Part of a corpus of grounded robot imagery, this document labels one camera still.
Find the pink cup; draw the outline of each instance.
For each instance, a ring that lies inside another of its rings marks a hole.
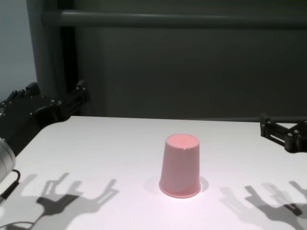
[[[160,189],[176,198],[195,196],[200,185],[200,143],[188,134],[173,134],[166,139]]]

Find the cable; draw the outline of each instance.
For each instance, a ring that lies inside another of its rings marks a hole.
[[[16,169],[13,169],[12,172],[17,173],[17,179],[0,195],[0,206],[9,198],[9,196],[14,192],[14,190],[19,185],[20,172]]]
[[[19,180],[20,180],[20,176],[21,176],[20,171],[18,171],[18,170],[16,170],[16,169],[13,169],[12,172],[17,173],[17,179],[16,179],[16,181],[19,181]]]

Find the cup base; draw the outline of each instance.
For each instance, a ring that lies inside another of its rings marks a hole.
[[[171,196],[171,197],[174,197],[174,198],[190,198],[190,197],[193,197],[193,196],[197,195],[197,194],[201,191],[201,184],[199,184],[199,187],[198,187],[198,189],[197,189],[196,192],[191,193],[191,194],[187,194],[187,195],[176,195],[176,194],[169,193],[169,192],[165,191],[165,190],[161,187],[160,182],[159,182],[159,187],[160,187],[160,190],[161,190],[164,194],[166,194],[166,195],[168,195],[168,196]]]

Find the table surface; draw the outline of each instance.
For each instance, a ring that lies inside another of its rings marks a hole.
[[[201,192],[187,199],[158,188],[173,133],[201,143]],[[258,123],[72,117],[46,127],[17,157],[22,183],[0,207],[0,226],[304,230],[306,164],[307,153],[290,154],[262,138]]]

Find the silver cylinder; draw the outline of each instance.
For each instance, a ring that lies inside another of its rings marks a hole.
[[[15,154],[10,146],[0,138],[0,183],[15,167]]]

